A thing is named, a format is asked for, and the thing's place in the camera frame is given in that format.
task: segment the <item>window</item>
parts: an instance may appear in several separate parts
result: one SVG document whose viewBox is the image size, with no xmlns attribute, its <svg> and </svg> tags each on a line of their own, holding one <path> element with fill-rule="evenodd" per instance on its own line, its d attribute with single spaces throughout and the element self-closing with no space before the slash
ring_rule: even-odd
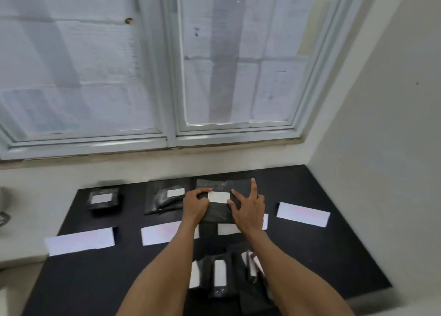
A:
<svg viewBox="0 0 441 316">
<path fill-rule="evenodd" d="M 0 158 L 296 138 L 363 0 L 0 0 Z"/>
</svg>

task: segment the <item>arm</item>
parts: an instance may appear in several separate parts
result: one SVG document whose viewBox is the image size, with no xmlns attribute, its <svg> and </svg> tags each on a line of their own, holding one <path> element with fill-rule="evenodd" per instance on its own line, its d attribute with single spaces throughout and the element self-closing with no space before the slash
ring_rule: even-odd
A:
<svg viewBox="0 0 441 316">
<path fill-rule="evenodd" d="M 343 298 L 322 278 L 280 250 L 262 231 L 265 198 L 257 194 L 254 178 L 245 198 L 232 191 L 240 210 L 229 201 L 236 225 L 254 248 L 274 301 L 284 316 L 354 316 Z"/>
<path fill-rule="evenodd" d="M 195 229 L 210 201 L 196 196 L 212 189 L 196 189 L 184 198 L 178 232 L 130 287 L 116 316 L 182 315 L 190 282 Z"/>
</svg>

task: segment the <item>hand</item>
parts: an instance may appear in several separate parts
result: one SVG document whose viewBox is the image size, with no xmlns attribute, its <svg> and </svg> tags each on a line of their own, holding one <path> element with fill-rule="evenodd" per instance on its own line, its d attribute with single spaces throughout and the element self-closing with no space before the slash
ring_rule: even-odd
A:
<svg viewBox="0 0 441 316">
<path fill-rule="evenodd" d="M 265 197 L 257 194 L 256 180 L 254 178 L 251 179 L 251 193 L 249 198 L 246 198 L 233 189 L 231 192 L 241 204 L 240 210 L 238 210 L 233 201 L 227 201 L 233 212 L 234 222 L 236 222 L 239 230 L 242 231 L 247 238 L 255 232 L 262 231 L 263 213 L 265 213 Z"/>
<path fill-rule="evenodd" d="M 196 228 L 202 217 L 205 215 L 208 205 L 210 204 L 210 200 L 208 200 L 208 198 L 198 199 L 197 196 L 201 193 L 211 191 L 211 188 L 198 188 L 185 194 L 184 213 L 182 216 L 183 223 L 190 224 Z"/>
</svg>

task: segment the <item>window pane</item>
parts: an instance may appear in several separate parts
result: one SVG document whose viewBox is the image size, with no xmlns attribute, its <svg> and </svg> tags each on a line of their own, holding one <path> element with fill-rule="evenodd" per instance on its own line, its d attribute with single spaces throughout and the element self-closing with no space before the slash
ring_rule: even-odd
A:
<svg viewBox="0 0 441 316">
<path fill-rule="evenodd" d="M 287 121 L 330 3 L 180 0 L 186 125 Z"/>
<path fill-rule="evenodd" d="M 14 141 L 155 132 L 133 0 L 0 3 L 0 123 Z"/>
</svg>

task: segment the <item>black table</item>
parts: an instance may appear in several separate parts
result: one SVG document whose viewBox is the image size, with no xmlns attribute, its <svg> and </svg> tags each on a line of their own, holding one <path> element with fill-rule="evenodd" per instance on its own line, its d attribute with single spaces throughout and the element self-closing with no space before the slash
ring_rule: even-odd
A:
<svg viewBox="0 0 441 316">
<path fill-rule="evenodd" d="M 284 252 L 324 278 L 343 298 L 391 287 L 378 265 L 351 230 L 305 165 L 190 177 L 196 179 L 251 179 L 265 195 L 269 213 L 267 233 Z M 142 246 L 140 229 L 179 221 L 182 211 L 144 215 L 144 205 L 175 179 L 120 185 L 123 206 L 108 215 L 93 215 L 84 206 L 90 189 L 78 190 L 58 235 L 118 227 L 116 245 L 49 257 L 41 270 L 23 315 L 114 315 L 137 275 L 166 244 Z M 330 212 L 321 228 L 276 218 L 279 202 Z M 218 236 L 216 224 L 200 225 L 194 259 L 214 255 L 244 240 L 242 234 Z M 185 314 L 240 315 L 237 298 L 206 300 L 187 294 Z"/>
</svg>

